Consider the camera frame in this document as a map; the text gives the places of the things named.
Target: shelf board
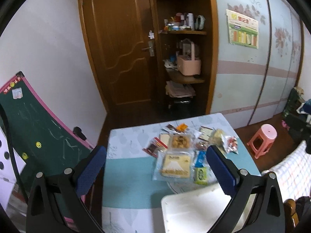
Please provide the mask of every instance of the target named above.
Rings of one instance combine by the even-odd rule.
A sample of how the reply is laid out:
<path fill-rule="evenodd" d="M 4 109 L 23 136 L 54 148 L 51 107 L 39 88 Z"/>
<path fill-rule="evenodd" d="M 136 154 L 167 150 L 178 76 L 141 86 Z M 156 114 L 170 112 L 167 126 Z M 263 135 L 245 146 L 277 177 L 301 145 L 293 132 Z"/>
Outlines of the shelf board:
<path fill-rule="evenodd" d="M 162 34 L 196 34 L 196 35 L 206 35 L 207 32 L 202 31 L 161 31 Z"/>
<path fill-rule="evenodd" d="M 203 79 L 196 79 L 193 76 L 184 76 L 180 71 L 176 71 L 171 68 L 166 68 L 169 77 L 173 82 L 180 83 L 180 84 L 197 84 L 203 83 L 205 80 Z"/>

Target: sliding wardrobe door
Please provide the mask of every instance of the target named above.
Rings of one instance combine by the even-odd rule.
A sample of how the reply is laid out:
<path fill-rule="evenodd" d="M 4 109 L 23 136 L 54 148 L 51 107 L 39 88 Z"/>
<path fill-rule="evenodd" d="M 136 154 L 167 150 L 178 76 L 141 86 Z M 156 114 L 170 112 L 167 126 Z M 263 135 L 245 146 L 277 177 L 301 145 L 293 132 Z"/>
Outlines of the sliding wardrobe door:
<path fill-rule="evenodd" d="M 287 81 L 279 102 L 276 108 L 275 114 L 281 113 L 287 102 L 287 98 L 290 94 L 291 89 L 295 86 L 297 79 L 297 73 L 301 57 L 301 27 L 300 18 L 294 9 L 290 6 L 291 19 L 292 19 L 292 54 L 290 60 L 290 70 L 287 75 Z"/>
<path fill-rule="evenodd" d="M 221 112 L 232 127 L 246 126 L 266 70 L 270 21 L 267 0 L 217 0 L 219 54 L 211 112 Z M 259 21 L 259 48 L 229 43 L 226 9 Z"/>
<path fill-rule="evenodd" d="M 250 124 L 273 117 L 285 91 L 292 58 L 293 32 L 290 5 L 286 0 L 269 0 L 272 44 L 262 94 Z"/>

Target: poster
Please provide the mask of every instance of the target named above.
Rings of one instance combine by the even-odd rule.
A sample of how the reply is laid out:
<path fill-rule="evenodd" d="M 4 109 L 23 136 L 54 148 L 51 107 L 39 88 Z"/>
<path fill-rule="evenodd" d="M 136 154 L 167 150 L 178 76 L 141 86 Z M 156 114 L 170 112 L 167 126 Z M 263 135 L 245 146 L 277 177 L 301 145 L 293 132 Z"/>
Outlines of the poster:
<path fill-rule="evenodd" d="M 227 17 L 229 42 L 258 49 L 258 21 L 232 10 L 227 10 Z"/>

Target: silver screw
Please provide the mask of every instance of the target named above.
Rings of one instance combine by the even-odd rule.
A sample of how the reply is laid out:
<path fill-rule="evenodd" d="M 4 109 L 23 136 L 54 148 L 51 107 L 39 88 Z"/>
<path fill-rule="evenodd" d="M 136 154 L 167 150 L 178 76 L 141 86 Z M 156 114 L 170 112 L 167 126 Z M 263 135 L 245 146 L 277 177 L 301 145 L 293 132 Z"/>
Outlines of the silver screw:
<path fill-rule="evenodd" d="M 71 174 L 73 172 L 73 170 L 71 168 L 66 168 L 64 170 L 64 174 Z"/>
<path fill-rule="evenodd" d="M 241 170 L 240 170 L 240 174 L 246 176 L 246 175 L 248 175 L 248 171 L 245 170 L 245 169 L 241 169 Z"/>
<path fill-rule="evenodd" d="M 43 176 L 43 173 L 42 172 L 38 172 L 37 174 L 36 174 L 36 177 L 39 179 L 39 178 L 41 178 Z"/>
<path fill-rule="evenodd" d="M 273 172 L 271 172 L 271 173 L 269 173 L 269 177 L 270 177 L 271 179 L 275 179 L 275 178 L 276 178 L 276 175 L 275 175 Z"/>

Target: wooden floor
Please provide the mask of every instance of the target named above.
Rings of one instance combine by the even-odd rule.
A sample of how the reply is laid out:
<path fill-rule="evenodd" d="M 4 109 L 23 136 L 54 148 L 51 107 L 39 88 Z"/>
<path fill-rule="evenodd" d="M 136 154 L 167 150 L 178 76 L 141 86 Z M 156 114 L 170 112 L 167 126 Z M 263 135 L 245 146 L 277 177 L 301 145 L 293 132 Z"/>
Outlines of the wooden floor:
<path fill-rule="evenodd" d="M 109 133 L 112 129 L 173 120 L 168 113 L 164 113 L 162 111 L 159 111 L 158 109 L 151 107 L 149 103 L 136 104 L 135 108 L 131 109 L 132 111 L 130 109 L 124 110 L 124 113 L 117 118 L 112 118 L 109 114 L 107 115 L 98 141 L 99 145 L 103 145 L 107 148 Z M 292 138 L 287 133 L 287 130 L 282 127 L 281 121 L 282 116 L 281 114 L 278 114 L 269 120 L 265 120 L 263 122 L 255 123 L 235 130 L 246 148 L 248 149 L 250 155 L 253 157 L 259 171 L 269 169 L 277 163 L 281 162 L 297 147 L 297 144 L 294 143 Z M 246 145 L 246 143 L 252 138 L 256 131 L 264 123 L 271 124 L 276 129 L 278 136 L 270 151 L 266 155 L 259 157 L 259 159 L 255 159 L 253 151 Z M 93 194 L 91 194 L 92 191 L 90 190 L 86 198 L 86 205 L 88 208 L 90 208 L 91 206 L 91 214 L 94 216 L 99 225 L 101 225 L 102 220 L 101 210 L 103 177 L 103 171 L 101 170 L 94 183 L 95 188 Z"/>
<path fill-rule="evenodd" d="M 277 114 L 273 118 L 262 121 L 260 123 L 255 123 L 249 126 L 235 129 L 243 144 L 248 149 L 249 154 L 252 156 L 260 172 L 263 170 L 267 170 L 281 162 L 298 146 L 298 144 L 294 143 L 287 130 L 282 126 L 281 121 L 282 115 Z M 260 156 L 258 159 L 255 159 L 253 150 L 249 146 L 247 146 L 246 143 L 253 137 L 253 135 L 257 132 L 260 126 L 264 123 L 271 124 L 276 129 L 277 137 L 269 152 L 263 156 Z"/>

